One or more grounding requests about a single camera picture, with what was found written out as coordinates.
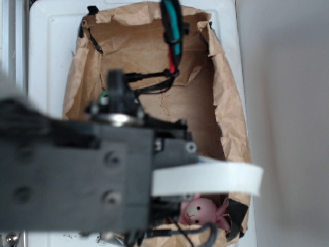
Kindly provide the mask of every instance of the white surface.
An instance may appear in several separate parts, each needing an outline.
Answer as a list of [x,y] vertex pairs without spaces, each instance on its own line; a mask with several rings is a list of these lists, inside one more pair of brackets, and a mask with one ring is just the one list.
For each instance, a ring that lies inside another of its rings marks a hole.
[[258,247],[329,246],[329,1],[236,5]]
[[262,175],[263,169],[255,165],[200,157],[198,164],[155,170],[152,195],[242,192],[258,196]]
[[[30,10],[29,47],[29,98],[39,109],[52,117],[62,117],[62,105],[68,71],[76,49],[76,39],[81,18],[88,5],[100,10],[139,2],[112,0],[38,0]],[[200,8],[212,13],[216,31],[231,65],[237,88],[244,105],[244,89],[237,34],[235,3],[233,0],[182,0],[183,5]],[[253,206],[250,208],[248,232],[235,247],[256,247]],[[68,233],[29,233],[28,247],[88,247],[98,246],[94,239],[82,243],[67,237]]]
[[2,68],[2,0],[0,0],[0,68]]

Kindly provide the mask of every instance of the screw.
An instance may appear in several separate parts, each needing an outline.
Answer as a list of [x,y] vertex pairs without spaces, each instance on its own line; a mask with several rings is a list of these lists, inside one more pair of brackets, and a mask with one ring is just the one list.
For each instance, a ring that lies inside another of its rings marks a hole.
[[195,153],[197,151],[197,144],[195,142],[188,142],[185,145],[185,149],[188,153]]
[[180,124],[180,125],[184,125],[186,126],[187,125],[187,120],[186,119],[180,119],[176,122],[177,124]]
[[108,191],[103,196],[103,202],[110,207],[117,206],[121,203],[121,194],[114,191]]
[[154,142],[154,149],[156,152],[160,152],[162,150],[162,141],[161,140],[155,140]]
[[109,152],[105,155],[104,162],[107,166],[113,168],[120,164],[120,159],[118,156],[114,155],[113,152]]
[[16,233],[9,233],[6,236],[6,241],[10,247],[14,247],[18,243],[19,237],[17,236]]

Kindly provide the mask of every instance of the plush toy face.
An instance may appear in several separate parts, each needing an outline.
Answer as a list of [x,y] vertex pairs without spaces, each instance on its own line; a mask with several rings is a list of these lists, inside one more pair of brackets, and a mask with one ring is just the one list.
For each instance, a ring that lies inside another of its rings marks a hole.
[[184,211],[184,217],[189,224],[202,225],[207,222],[216,222],[217,207],[206,198],[198,198],[190,202]]

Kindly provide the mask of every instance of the black tape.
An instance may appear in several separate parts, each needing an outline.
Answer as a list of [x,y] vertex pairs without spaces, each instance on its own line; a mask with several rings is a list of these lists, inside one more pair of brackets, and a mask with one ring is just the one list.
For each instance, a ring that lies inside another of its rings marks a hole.
[[95,15],[99,12],[98,8],[95,5],[88,6],[89,14],[88,15]]
[[227,241],[232,241],[234,238],[237,237],[237,235],[239,235],[239,237],[243,236],[243,233],[240,232],[240,229],[242,221],[248,211],[248,208],[249,207],[245,204],[237,202],[233,199],[229,199],[227,212],[230,214],[231,217],[231,231],[226,236]]

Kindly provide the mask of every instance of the white wall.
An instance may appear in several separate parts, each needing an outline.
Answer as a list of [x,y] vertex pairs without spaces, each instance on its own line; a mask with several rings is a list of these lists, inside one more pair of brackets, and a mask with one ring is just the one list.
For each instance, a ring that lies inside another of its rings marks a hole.
[[258,247],[329,246],[329,1],[236,6]]

